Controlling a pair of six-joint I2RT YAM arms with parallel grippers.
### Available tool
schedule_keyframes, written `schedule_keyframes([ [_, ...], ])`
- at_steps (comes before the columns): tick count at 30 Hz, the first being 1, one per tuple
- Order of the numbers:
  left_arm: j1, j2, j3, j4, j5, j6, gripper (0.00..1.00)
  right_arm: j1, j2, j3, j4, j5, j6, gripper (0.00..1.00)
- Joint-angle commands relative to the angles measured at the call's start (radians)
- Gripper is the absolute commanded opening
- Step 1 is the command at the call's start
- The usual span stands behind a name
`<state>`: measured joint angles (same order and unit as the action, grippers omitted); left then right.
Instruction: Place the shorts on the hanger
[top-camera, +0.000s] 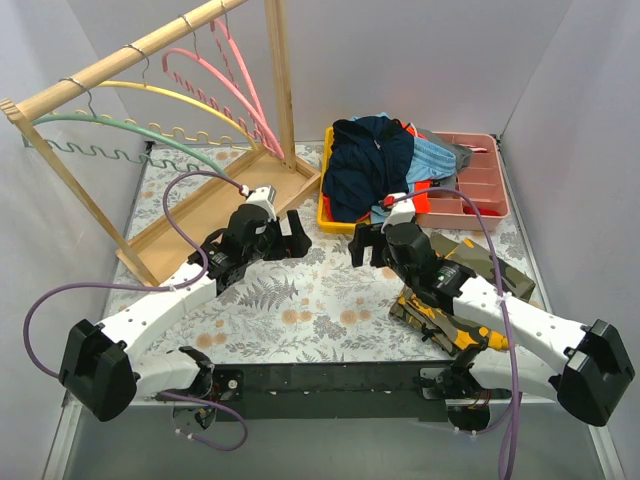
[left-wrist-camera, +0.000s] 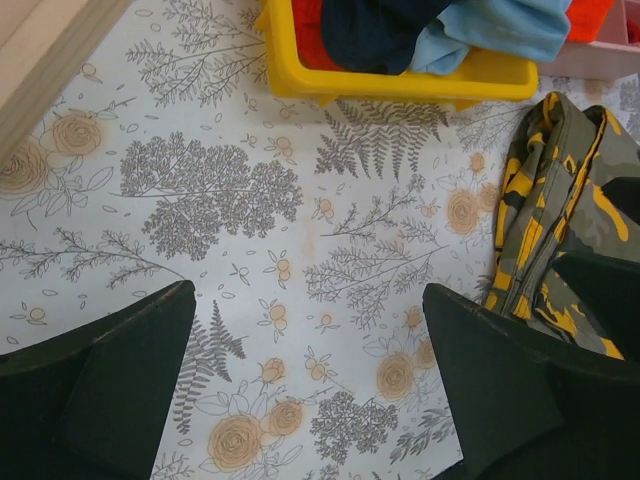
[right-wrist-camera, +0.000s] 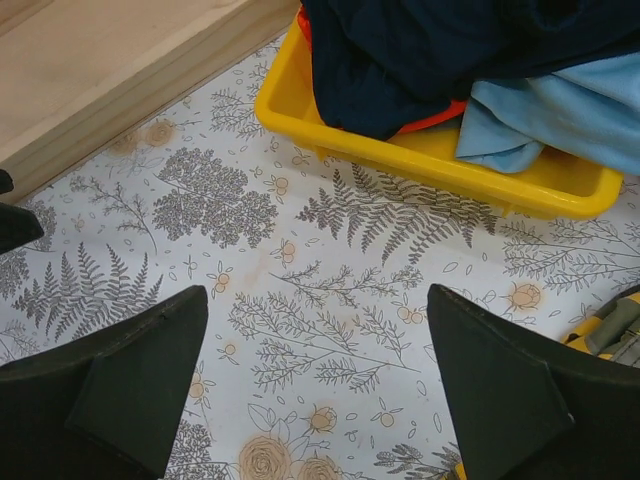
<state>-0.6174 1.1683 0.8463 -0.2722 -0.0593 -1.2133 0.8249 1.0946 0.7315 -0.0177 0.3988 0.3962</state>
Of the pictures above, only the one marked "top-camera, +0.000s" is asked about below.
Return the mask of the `green wavy hanger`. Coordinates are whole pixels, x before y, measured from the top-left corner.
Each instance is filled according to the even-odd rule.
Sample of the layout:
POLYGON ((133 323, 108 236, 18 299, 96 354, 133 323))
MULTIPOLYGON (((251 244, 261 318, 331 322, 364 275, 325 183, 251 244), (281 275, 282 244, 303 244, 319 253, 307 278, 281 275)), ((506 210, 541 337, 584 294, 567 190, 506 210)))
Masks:
POLYGON ((94 116, 90 116, 90 115, 86 115, 86 114, 79 114, 79 113, 69 113, 69 114, 48 114, 48 115, 44 115, 43 117, 36 119, 32 122, 32 124, 34 126, 40 125, 40 124, 44 124, 44 123, 50 123, 50 122, 54 122, 54 121, 72 121, 72 122, 84 122, 84 123, 92 123, 92 124, 98 124, 101 126, 107 126, 107 127, 111 127, 111 128, 116 128, 119 130, 124 130, 130 133, 135 133, 137 135, 140 136, 144 136, 144 137, 148 137, 149 139, 159 142, 161 144, 167 145, 171 148, 177 149, 181 152, 183 152, 184 154, 200 161, 201 163, 207 165, 208 167, 212 168, 216 173, 221 174, 224 177, 227 177, 227 174, 225 173, 225 171, 220 168, 218 165, 216 165, 212 160, 210 160, 207 156, 205 156, 204 154, 201 154, 199 152, 197 152, 195 149, 188 147, 172 138, 168 138, 163 136, 160 133, 156 133, 153 132, 151 130, 148 130, 146 128, 140 127, 138 125, 134 125, 131 123, 127 123, 124 121, 120 121, 120 120, 114 120, 111 118, 104 118, 104 117, 94 117, 94 116))

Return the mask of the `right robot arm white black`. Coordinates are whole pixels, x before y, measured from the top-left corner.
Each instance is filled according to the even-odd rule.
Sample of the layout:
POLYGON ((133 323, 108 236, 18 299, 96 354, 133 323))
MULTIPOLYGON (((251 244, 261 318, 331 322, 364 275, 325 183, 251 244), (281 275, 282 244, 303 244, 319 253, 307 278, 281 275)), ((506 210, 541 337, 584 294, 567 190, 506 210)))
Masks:
POLYGON ((602 320, 585 325, 544 312, 496 287, 475 271, 436 255, 414 223, 359 224, 349 244, 352 264, 371 248, 374 267, 386 266, 411 291, 411 311, 439 310, 461 325, 503 334, 514 354, 499 358, 487 345, 455 361, 444 381, 464 397, 484 389, 507 389, 557 401, 586 424, 607 424, 635 370, 619 331, 602 320))

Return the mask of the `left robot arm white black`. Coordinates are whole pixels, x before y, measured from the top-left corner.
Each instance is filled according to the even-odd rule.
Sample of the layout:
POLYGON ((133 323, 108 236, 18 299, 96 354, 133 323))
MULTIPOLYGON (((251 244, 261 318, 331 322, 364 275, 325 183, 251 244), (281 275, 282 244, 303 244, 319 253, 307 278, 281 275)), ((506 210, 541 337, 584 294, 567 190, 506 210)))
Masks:
POLYGON ((59 381, 100 421, 121 414, 141 397, 176 393, 193 400, 214 385, 214 364, 201 351, 179 347, 159 357, 146 350, 190 311, 243 279, 257 261, 302 258, 312 242, 297 211, 290 210, 285 235, 278 219, 245 203, 227 227, 211 233, 165 284, 125 311, 92 324, 78 322, 69 332, 59 381))

